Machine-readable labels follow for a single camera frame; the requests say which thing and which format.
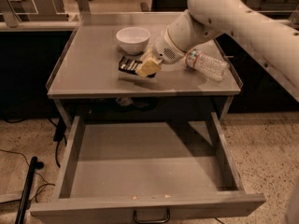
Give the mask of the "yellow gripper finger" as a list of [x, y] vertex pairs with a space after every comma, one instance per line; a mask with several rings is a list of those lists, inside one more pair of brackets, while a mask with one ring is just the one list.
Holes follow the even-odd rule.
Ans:
[[138, 68], [136, 69], [136, 73], [140, 77], [148, 77], [159, 72], [161, 70], [161, 66], [161, 60], [150, 58], [138, 66]]
[[153, 51], [152, 51], [152, 47], [149, 47], [144, 53], [143, 55], [140, 57], [140, 61], [142, 63], [146, 63], [148, 61], [151, 61], [153, 59]]

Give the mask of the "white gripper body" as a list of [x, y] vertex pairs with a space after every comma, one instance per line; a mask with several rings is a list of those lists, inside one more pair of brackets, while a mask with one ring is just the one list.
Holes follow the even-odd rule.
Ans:
[[166, 29], [162, 30], [161, 34], [155, 38], [152, 50], [153, 54], [162, 59], [165, 64], [176, 63], [185, 55], [174, 45]]

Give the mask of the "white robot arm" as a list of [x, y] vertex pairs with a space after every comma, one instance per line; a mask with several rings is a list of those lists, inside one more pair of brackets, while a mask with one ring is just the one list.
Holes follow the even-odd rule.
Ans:
[[[166, 49], [183, 54], [220, 33], [230, 36], [293, 98], [299, 90], [298, 32], [244, 5], [240, 0], [188, 0], [188, 9], [158, 36], [149, 58], [157, 62]], [[224, 132], [250, 191], [267, 203], [236, 224], [298, 222], [298, 114], [233, 114]]]

